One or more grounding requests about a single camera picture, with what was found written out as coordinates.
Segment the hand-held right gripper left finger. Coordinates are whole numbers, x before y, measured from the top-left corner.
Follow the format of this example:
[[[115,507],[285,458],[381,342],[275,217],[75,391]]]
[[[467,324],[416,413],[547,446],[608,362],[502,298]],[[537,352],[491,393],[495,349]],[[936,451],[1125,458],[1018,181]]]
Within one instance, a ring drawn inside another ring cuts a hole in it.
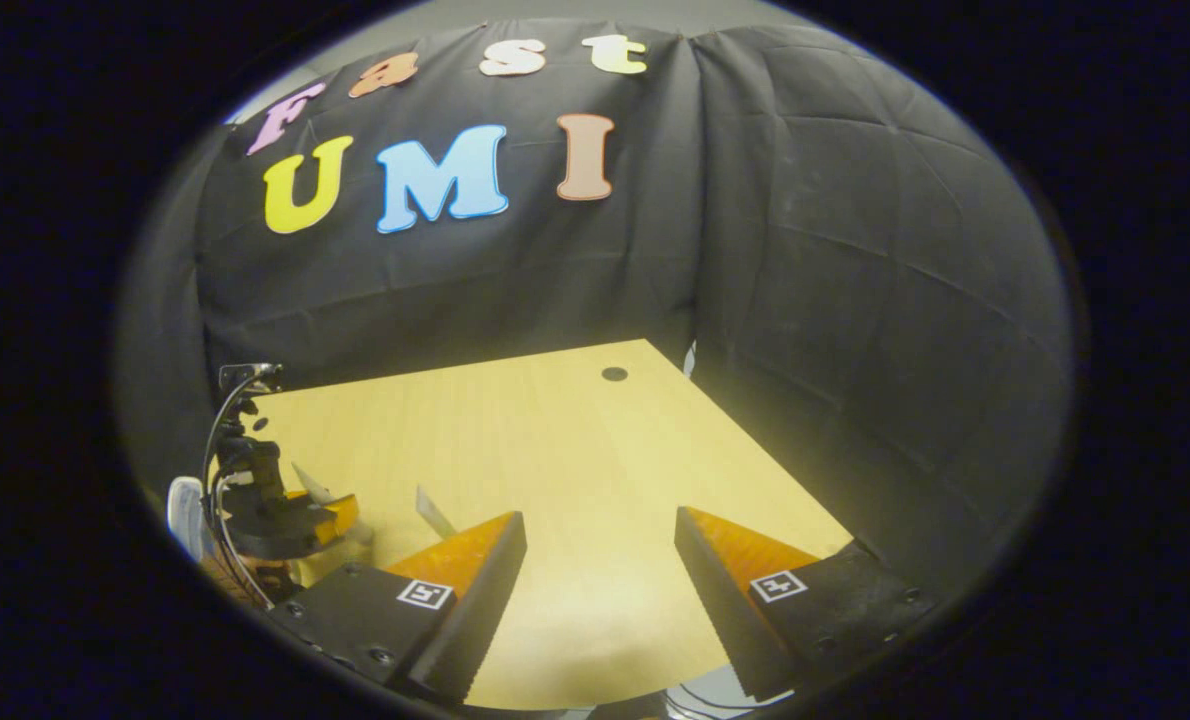
[[[273,625],[389,691],[462,703],[516,587],[527,552],[513,511],[388,568],[344,562],[269,611]]]

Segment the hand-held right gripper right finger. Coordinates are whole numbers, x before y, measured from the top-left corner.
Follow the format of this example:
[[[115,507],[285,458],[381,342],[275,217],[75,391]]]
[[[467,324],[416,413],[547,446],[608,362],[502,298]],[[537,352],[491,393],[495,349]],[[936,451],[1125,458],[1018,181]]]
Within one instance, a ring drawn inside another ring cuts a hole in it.
[[[937,594],[859,541],[823,559],[710,512],[681,506],[674,547],[754,700],[834,691],[923,620]]]

